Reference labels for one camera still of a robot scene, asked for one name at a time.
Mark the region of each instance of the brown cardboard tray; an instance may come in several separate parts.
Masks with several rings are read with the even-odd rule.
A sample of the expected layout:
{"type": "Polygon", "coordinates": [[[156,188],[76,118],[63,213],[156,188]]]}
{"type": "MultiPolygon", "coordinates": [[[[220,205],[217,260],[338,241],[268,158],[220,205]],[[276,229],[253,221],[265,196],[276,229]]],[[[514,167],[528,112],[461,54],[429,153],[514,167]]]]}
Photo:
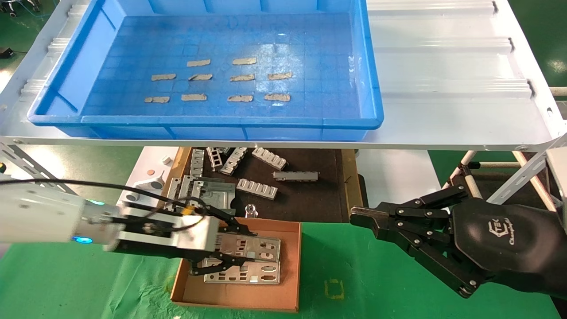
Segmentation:
{"type": "Polygon", "coordinates": [[[189,276],[189,263],[179,264],[171,301],[180,306],[254,309],[279,312],[299,310],[299,265],[301,224],[293,221],[238,218],[251,231],[281,240],[280,283],[277,285],[204,283],[202,276],[189,276]]]}

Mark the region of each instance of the white plastic shelf board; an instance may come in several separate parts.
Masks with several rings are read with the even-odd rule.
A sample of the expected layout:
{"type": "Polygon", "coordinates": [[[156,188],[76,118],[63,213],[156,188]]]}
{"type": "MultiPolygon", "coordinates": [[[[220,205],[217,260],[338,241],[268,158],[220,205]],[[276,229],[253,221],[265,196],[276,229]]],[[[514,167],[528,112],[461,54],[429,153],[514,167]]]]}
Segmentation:
{"type": "Polygon", "coordinates": [[[26,113],[88,2],[61,1],[0,95],[6,143],[541,150],[567,128],[506,0],[367,0],[385,121],[361,142],[72,138],[26,113]]]}

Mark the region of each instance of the white pipe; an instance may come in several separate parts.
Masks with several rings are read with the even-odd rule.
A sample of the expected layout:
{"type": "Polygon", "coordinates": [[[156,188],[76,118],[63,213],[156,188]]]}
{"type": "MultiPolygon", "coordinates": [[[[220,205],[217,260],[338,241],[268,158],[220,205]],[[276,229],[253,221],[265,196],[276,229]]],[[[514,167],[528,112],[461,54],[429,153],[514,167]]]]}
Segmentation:
{"type": "MultiPolygon", "coordinates": [[[[461,162],[460,162],[460,163],[461,163],[462,165],[468,165],[469,162],[472,160],[472,158],[473,158],[475,155],[476,155],[476,151],[475,151],[475,150],[470,150],[470,151],[468,151],[468,152],[464,155],[463,159],[461,159],[461,162]]],[[[449,177],[449,180],[452,180],[455,176],[457,176],[457,175],[459,175],[459,174],[460,174],[460,168],[457,166],[457,167],[455,168],[455,170],[453,171],[453,173],[451,174],[451,176],[449,177]]],[[[446,188],[448,188],[449,186],[451,186],[451,185],[449,185],[449,182],[446,182],[445,185],[443,185],[443,189],[446,189],[446,188]]]]}
{"type": "MultiPolygon", "coordinates": [[[[524,157],[524,154],[522,154],[522,152],[513,151],[512,154],[514,155],[514,157],[521,166],[524,166],[527,163],[527,160],[524,157]]],[[[543,186],[543,183],[541,182],[539,177],[537,175],[532,177],[530,179],[530,182],[533,185],[535,191],[538,193],[541,200],[543,201],[543,203],[545,204],[547,210],[556,212],[557,210],[555,209],[555,204],[553,203],[551,196],[543,186]]]]}
{"type": "Polygon", "coordinates": [[[550,87],[553,96],[567,96],[567,86],[550,87]]]}

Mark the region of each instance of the logo on robotic hand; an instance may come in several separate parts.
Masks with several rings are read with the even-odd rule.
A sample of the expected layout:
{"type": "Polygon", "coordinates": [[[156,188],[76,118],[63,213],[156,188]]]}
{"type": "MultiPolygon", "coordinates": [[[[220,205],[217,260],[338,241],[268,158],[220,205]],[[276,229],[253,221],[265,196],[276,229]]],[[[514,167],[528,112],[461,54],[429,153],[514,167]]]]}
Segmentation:
{"type": "Polygon", "coordinates": [[[515,244],[514,238],[514,225],[508,218],[504,218],[504,222],[501,223],[499,219],[493,219],[488,222],[488,231],[495,234],[496,237],[500,238],[505,235],[510,235],[509,244],[515,244]]]}

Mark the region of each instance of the metal plate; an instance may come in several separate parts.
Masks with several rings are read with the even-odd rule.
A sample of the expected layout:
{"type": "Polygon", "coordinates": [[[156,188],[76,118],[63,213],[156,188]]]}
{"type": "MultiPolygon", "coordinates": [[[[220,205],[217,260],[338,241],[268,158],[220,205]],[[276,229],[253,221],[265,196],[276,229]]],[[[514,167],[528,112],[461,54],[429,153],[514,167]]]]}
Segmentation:
{"type": "MultiPolygon", "coordinates": [[[[216,266],[221,262],[217,259],[205,259],[203,264],[216,266]]],[[[279,284],[280,263],[276,262],[245,262],[242,267],[233,266],[224,272],[205,275],[206,283],[219,284],[279,284]]]]}

